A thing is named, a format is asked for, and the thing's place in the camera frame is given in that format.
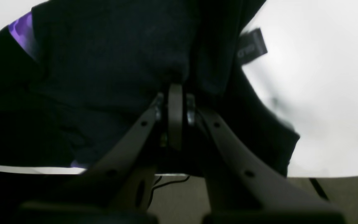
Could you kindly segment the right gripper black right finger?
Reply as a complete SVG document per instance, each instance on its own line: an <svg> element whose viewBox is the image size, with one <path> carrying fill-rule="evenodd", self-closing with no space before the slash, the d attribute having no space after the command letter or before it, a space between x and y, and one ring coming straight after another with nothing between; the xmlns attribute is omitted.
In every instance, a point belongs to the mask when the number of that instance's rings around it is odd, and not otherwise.
<svg viewBox="0 0 358 224"><path fill-rule="evenodd" d="M254 155L223 118L186 94L186 118L202 134L193 152L205 177L206 218L343 218L329 202L293 186Z"/></svg>

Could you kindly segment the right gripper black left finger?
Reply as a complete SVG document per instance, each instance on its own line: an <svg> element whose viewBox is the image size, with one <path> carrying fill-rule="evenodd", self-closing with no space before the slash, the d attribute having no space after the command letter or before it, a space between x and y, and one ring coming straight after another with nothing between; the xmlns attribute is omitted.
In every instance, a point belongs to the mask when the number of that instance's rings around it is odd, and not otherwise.
<svg viewBox="0 0 358 224"><path fill-rule="evenodd" d="M159 146L155 127L161 120L164 95L159 93L123 138L83 173L87 210L146 210L156 170L153 150Z"/></svg>

